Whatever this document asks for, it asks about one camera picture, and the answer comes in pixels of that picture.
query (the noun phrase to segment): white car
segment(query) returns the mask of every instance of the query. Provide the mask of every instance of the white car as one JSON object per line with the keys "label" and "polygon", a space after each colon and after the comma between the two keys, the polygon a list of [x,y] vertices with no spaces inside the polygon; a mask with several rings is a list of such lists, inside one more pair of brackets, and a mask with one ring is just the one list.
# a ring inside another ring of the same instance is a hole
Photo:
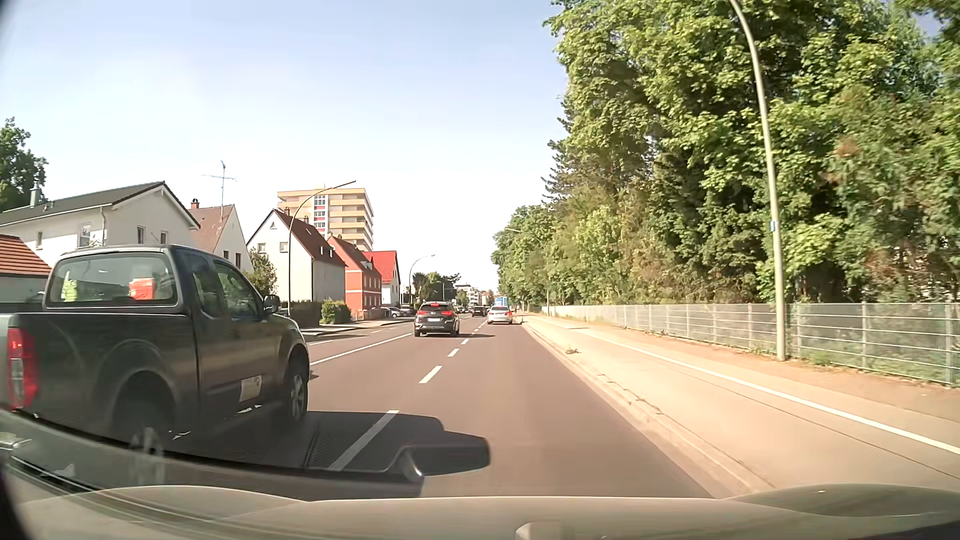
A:
{"label": "white car", "polygon": [[493,306],[490,308],[490,311],[487,311],[487,324],[493,323],[507,323],[512,325],[514,323],[514,313],[510,311],[509,307]]}

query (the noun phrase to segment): black pickup truck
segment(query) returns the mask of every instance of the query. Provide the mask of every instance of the black pickup truck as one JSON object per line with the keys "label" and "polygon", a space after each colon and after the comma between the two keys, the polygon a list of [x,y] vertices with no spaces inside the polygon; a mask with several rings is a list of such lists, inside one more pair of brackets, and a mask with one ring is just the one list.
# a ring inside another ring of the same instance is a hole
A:
{"label": "black pickup truck", "polygon": [[[261,414],[287,429],[305,416],[300,330],[223,258],[177,245],[83,248],[57,262],[42,296],[0,315],[10,409],[141,448]],[[257,414],[238,414],[248,409]]]}

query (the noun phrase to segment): white lane line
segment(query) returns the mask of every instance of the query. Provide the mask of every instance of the white lane line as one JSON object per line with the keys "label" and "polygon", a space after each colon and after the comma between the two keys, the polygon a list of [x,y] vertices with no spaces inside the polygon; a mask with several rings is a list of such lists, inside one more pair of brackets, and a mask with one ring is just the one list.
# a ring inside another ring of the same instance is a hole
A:
{"label": "white lane line", "polygon": [[420,384],[426,384],[429,380],[433,379],[434,375],[437,375],[437,372],[440,371],[440,368],[443,366],[437,366],[430,370],[430,373],[426,374],[426,377],[420,379]]}
{"label": "white lane line", "polygon": [[370,426],[370,429],[366,433],[360,435],[360,438],[353,441],[353,444],[350,445],[340,457],[337,457],[337,460],[330,464],[329,469],[331,471],[343,471],[344,467],[349,465],[349,463],[360,454],[360,451],[363,450],[367,444],[373,440],[373,438],[380,433],[381,430],[387,425],[388,422],[394,419],[399,410],[392,409],[388,410],[387,414],[384,414],[376,421],[376,424]]}
{"label": "white lane line", "polygon": [[[556,324],[556,323],[552,323],[552,322],[551,322],[550,324],[552,324],[552,325],[554,325],[554,326],[558,326],[558,327],[563,328],[563,329],[570,330],[569,328],[563,327],[563,326],[558,325],[558,324]],[[637,351],[638,353],[642,353],[642,354],[647,355],[647,356],[652,356],[652,357],[654,357],[654,358],[659,358],[659,359],[661,359],[661,360],[663,360],[663,361],[667,361],[667,362],[670,362],[670,363],[673,363],[673,364],[677,364],[677,365],[680,365],[680,366],[683,366],[683,367],[686,367],[686,368],[690,368],[690,369],[692,369],[692,370],[696,370],[696,371],[699,371],[699,372],[701,372],[701,373],[706,373],[706,374],[708,374],[708,375],[713,375],[713,376],[719,377],[720,379],[723,379],[723,380],[729,380],[730,382],[736,382],[737,384],[742,384],[742,385],[744,385],[744,386],[747,386],[748,388],[753,388],[754,390],[758,390],[758,391],[760,391],[760,392],[764,392],[764,393],[766,393],[766,394],[770,394],[771,396],[777,396],[778,398],[783,398],[783,399],[785,399],[785,400],[787,400],[787,401],[791,401],[791,402],[793,402],[793,403],[795,403],[795,404],[806,405],[806,406],[808,406],[808,407],[810,407],[810,408],[815,408],[815,409],[817,409],[817,410],[822,410],[822,411],[824,411],[824,412],[827,412],[827,413],[829,413],[829,414],[833,414],[833,415],[839,416],[839,417],[841,417],[841,418],[846,418],[847,420],[853,420],[854,422],[858,422],[858,423],[860,423],[860,424],[863,424],[864,426],[870,426],[871,428],[877,428],[878,430],[887,431],[888,433],[893,433],[894,435],[899,435],[899,436],[901,436],[901,437],[906,437],[906,438],[908,438],[908,439],[917,441],[917,442],[919,442],[919,443],[924,443],[924,444],[929,445],[929,446],[932,446],[932,447],[934,447],[934,448],[939,448],[940,450],[946,450],[947,452],[950,452],[951,454],[960,455],[960,447],[955,447],[955,446],[953,446],[953,445],[951,445],[951,444],[947,444],[947,443],[945,443],[945,442],[938,441],[938,440],[936,440],[936,439],[931,439],[931,438],[929,438],[929,437],[924,437],[923,435],[918,435],[917,433],[912,433],[912,432],[907,431],[907,430],[901,430],[900,428],[894,428],[893,426],[887,426],[886,424],[881,424],[880,422],[876,422],[876,421],[874,421],[874,420],[870,420],[870,419],[864,418],[864,417],[862,417],[862,416],[857,416],[857,415],[855,415],[855,414],[850,414],[849,412],[846,412],[846,411],[843,411],[843,410],[840,410],[840,409],[836,409],[836,408],[833,408],[833,407],[829,407],[829,406],[826,406],[826,405],[820,405],[820,404],[818,404],[818,403],[811,402],[810,400],[805,400],[804,398],[798,398],[797,396],[792,396],[792,395],[790,395],[790,394],[786,394],[786,393],[780,392],[779,390],[774,390],[773,388],[767,388],[766,386],[760,386],[759,384],[754,384],[754,383],[749,382],[749,381],[747,381],[747,380],[742,380],[742,379],[738,379],[738,378],[736,378],[736,377],[731,377],[731,376],[729,376],[729,375],[724,375],[724,374],[722,374],[722,373],[717,373],[717,372],[715,372],[715,371],[711,371],[711,370],[709,370],[709,369],[702,368],[702,367],[700,367],[700,366],[695,366],[695,365],[693,365],[693,364],[688,364],[688,363],[686,363],[686,362],[682,362],[682,361],[679,361],[679,360],[675,360],[675,359],[669,358],[669,357],[667,357],[667,356],[658,355],[657,353],[651,353],[650,351],[645,351],[645,350],[643,350],[643,349],[640,349],[639,347],[631,347],[630,345],[624,345],[624,344],[622,344],[622,343],[617,343],[616,341],[613,341],[613,340],[611,340],[611,339],[607,339],[606,337],[600,337],[600,336],[598,336],[598,335],[593,335],[592,333],[585,333],[585,332],[581,332],[581,333],[583,333],[584,335],[588,335],[588,336],[592,337],[593,339],[599,339],[600,341],[606,341],[607,343],[612,343],[613,345],[619,345],[620,347],[623,347],[624,349],[630,349],[630,350],[632,350],[632,351]]]}
{"label": "white lane line", "polygon": [[407,332],[407,333],[405,333],[404,335],[398,335],[397,337],[391,337],[390,339],[384,339],[383,341],[377,341],[376,343],[372,343],[371,345],[366,345],[366,346],[364,346],[364,347],[360,347],[359,349],[354,349],[354,350],[352,350],[352,351],[347,351],[347,352],[345,352],[345,353],[340,353],[340,354],[338,354],[338,355],[328,356],[328,357],[326,357],[326,358],[321,358],[321,359],[319,359],[319,360],[314,360],[314,361],[310,362],[310,365],[319,364],[320,362],[326,362],[327,360],[332,360],[333,358],[339,358],[340,356],[346,356],[346,355],[349,355],[349,354],[352,354],[352,353],[356,353],[357,351],[363,351],[364,349],[369,349],[370,347],[376,347],[377,345],[383,345],[384,343],[390,343],[391,341],[394,341],[395,339],[400,339],[401,337],[406,337],[406,336],[408,336],[408,335],[410,335],[410,332]]}

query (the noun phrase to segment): truck tail light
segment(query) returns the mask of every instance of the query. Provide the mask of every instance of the truck tail light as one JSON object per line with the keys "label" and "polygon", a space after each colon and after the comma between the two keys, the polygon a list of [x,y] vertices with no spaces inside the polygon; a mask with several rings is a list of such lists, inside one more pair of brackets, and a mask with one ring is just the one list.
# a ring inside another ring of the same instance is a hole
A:
{"label": "truck tail light", "polygon": [[39,387],[34,337],[23,329],[7,329],[7,390],[10,393],[10,408],[30,405]]}

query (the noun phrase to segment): black suv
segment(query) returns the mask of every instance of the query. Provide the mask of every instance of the black suv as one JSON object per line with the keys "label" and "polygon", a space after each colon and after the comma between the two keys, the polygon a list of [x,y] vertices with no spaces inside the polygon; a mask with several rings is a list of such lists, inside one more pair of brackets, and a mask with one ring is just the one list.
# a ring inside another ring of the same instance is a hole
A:
{"label": "black suv", "polygon": [[450,302],[424,302],[414,319],[414,337],[426,333],[460,335],[460,317]]}

